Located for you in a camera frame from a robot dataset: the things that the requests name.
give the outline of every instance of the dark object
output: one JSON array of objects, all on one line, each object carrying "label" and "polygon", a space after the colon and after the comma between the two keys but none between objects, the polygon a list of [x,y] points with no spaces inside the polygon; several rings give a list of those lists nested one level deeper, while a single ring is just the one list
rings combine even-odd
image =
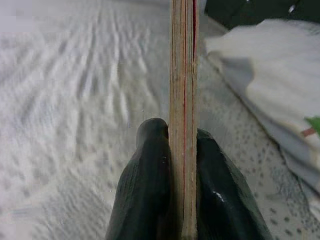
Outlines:
[{"label": "dark object", "polygon": [[319,0],[207,0],[205,13],[232,29],[265,19],[293,19],[320,23]]},{"label": "dark object", "polygon": [[[145,121],[136,142],[118,183],[106,240],[155,240],[169,209],[167,124],[160,118]],[[198,240],[272,239],[243,175],[200,129],[197,177]]]}]

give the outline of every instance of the white bedsheet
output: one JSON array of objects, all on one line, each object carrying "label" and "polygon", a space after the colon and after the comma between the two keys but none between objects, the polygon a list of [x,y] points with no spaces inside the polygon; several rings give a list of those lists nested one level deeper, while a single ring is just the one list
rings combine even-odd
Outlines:
[{"label": "white bedsheet", "polygon": [[[201,41],[222,33],[200,21]],[[199,127],[246,176],[278,239],[316,238],[277,146],[202,47]],[[138,126],[168,119],[168,53],[167,4],[0,0],[0,239],[104,237]]]}]

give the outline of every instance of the wooden blade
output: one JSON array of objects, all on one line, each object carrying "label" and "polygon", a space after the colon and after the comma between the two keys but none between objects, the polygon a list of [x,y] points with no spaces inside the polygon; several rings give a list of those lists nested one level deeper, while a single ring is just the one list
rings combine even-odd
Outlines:
[{"label": "wooden blade", "polygon": [[169,145],[177,239],[197,238],[196,175],[198,14],[196,0],[171,2]]}]

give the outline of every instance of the bed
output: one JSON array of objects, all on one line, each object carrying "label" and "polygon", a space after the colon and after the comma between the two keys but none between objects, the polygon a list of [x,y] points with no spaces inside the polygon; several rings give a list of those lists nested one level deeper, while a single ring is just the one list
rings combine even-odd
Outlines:
[{"label": "bed", "polygon": [[[137,128],[168,120],[169,14],[162,1],[0,1],[0,239],[104,238]],[[225,32],[201,14],[198,126],[274,239],[320,239],[277,144],[208,59],[204,38]]]}]

